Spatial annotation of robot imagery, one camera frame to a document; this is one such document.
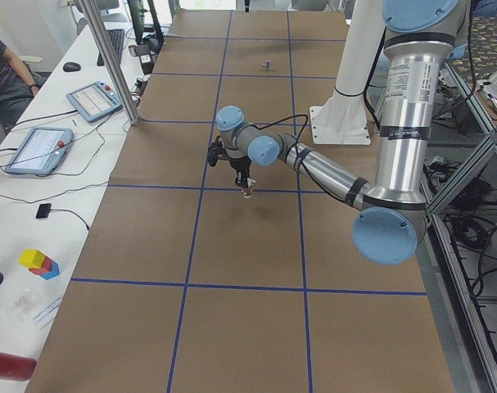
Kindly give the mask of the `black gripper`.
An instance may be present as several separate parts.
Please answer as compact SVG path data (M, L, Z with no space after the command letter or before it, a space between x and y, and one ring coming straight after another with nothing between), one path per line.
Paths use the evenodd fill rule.
M251 159L249 157L229 158L230 166L236 171L235 184L242 187L241 180L247 180L248 185L254 185L255 180L250 178Z

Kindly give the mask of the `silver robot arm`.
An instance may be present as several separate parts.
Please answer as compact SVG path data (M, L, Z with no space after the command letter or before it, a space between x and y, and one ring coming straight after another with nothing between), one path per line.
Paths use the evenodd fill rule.
M425 200L419 191L441 62L466 39L467 1L385 1L381 38L390 62L379 126L375 179L352 174L285 133L266 133L236 106L216 116L219 136L207 160L226 160L236 185L250 194L251 164L281 160L313 180L329 196L359 211L352 228L356 248L378 264L409 259L422 240Z

